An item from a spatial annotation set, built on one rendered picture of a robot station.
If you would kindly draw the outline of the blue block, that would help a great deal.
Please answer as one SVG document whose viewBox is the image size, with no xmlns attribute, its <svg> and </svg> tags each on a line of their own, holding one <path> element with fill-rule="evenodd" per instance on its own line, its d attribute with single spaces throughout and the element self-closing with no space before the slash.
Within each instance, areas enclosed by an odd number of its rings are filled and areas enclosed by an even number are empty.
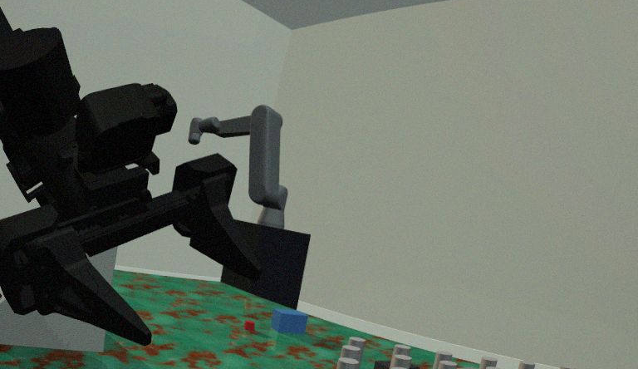
<svg viewBox="0 0 638 369">
<path fill-rule="evenodd" d="M 274 308 L 271 327 L 282 333 L 305 334 L 308 316 L 300 311 Z"/>
</svg>

